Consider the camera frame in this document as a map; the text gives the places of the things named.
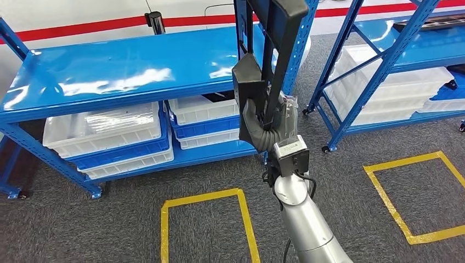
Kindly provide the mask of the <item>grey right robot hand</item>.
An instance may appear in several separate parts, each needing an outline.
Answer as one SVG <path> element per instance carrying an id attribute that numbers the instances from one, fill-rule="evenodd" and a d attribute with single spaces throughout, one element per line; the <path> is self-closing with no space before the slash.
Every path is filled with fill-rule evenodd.
<path id="1" fill-rule="evenodd" d="M 270 151 L 275 143 L 297 135 L 298 105 L 293 97 L 280 95 L 268 130 L 264 129 L 257 118 L 253 100 L 247 100 L 242 116 L 251 137 L 251 145 L 259 152 Z"/>

